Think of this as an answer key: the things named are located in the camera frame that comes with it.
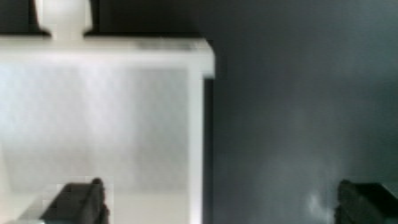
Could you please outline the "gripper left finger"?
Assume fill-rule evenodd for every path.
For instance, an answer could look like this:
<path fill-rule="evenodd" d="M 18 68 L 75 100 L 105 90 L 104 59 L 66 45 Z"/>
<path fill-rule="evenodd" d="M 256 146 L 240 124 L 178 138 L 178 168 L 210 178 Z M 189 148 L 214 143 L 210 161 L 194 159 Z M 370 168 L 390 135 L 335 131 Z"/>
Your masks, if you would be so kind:
<path fill-rule="evenodd" d="M 111 224 L 100 178 L 89 183 L 68 183 L 52 199 L 38 199 L 20 220 L 27 224 Z"/>

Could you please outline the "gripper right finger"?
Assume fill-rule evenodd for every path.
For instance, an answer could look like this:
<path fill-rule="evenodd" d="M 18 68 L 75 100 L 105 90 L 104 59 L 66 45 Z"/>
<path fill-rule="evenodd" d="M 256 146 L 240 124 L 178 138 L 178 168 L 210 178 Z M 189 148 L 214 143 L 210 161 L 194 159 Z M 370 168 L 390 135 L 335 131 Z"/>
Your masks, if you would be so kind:
<path fill-rule="evenodd" d="M 398 197 L 381 183 L 340 182 L 335 224 L 398 224 Z"/>

